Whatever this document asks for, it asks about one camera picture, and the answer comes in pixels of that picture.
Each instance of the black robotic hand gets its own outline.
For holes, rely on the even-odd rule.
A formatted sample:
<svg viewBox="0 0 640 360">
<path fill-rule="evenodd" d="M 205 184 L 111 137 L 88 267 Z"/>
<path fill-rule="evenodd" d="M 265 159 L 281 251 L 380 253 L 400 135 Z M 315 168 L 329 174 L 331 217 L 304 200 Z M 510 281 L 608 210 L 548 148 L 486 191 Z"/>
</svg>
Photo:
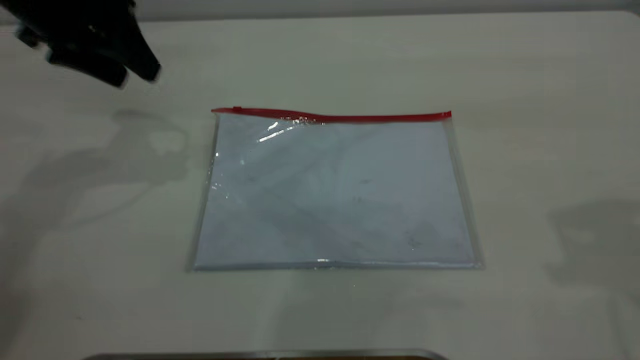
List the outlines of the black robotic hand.
<svg viewBox="0 0 640 360">
<path fill-rule="evenodd" d="M 121 87 L 127 68 L 147 81 L 160 64 L 140 33 L 133 0 L 0 0 L 21 22 L 18 38 L 44 42 L 48 61 Z"/>
</svg>

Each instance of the transparent plastic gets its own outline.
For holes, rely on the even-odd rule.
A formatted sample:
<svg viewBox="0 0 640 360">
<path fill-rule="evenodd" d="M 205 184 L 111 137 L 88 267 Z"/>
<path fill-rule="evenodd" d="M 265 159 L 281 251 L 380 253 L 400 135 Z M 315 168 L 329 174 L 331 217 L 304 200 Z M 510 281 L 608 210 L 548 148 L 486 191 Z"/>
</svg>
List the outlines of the transparent plastic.
<svg viewBox="0 0 640 360">
<path fill-rule="evenodd" d="M 451 113 L 220 109 L 214 148 L 195 270 L 481 266 Z"/>
</svg>

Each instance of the metal edge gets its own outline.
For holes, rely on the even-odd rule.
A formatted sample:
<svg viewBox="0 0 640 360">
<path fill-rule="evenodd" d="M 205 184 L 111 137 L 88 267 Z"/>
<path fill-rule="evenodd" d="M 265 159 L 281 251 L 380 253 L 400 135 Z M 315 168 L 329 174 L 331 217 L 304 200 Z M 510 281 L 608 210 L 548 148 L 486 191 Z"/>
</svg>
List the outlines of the metal edge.
<svg viewBox="0 0 640 360">
<path fill-rule="evenodd" d="M 415 356 L 429 360 L 447 360 L 446 357 L 424 349 L 379 349 L 379 350 L 293 350 L 293 351 L 258 351 L 258 352 L 214 352 L 201 354 L 164 353 L 164 354 L 100 354 L 84 360 L 208 360 L 208 359 L 265 359 L 288 357 L 381 357 L 381 356 Z"/>
</svg>

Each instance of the white table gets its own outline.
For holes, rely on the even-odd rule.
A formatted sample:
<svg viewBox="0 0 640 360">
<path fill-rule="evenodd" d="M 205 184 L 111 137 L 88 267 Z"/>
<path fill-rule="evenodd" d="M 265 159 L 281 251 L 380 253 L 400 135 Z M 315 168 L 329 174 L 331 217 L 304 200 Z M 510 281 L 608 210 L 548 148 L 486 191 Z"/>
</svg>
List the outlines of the white table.
<svg viewBox="0 0 640 360">
<path fill-rule="evenodd" d="M 0 358 L 640 357 L 640 18 L 149 23 L 124 91 L 0 33 Z M 217 106 L 452 110 L 485 270 L 188 272 Z"/>
</svg>

